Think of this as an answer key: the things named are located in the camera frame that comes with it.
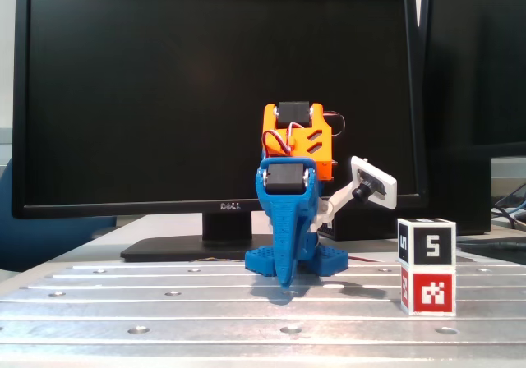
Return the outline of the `orange and blue gripper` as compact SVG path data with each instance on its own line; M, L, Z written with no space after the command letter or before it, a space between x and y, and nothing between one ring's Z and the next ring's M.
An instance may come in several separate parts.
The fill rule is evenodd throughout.
M319 182L333 179L332 128L319 103L269 103L256 193L273 230L276 277L291 285L301 242L318 210Z

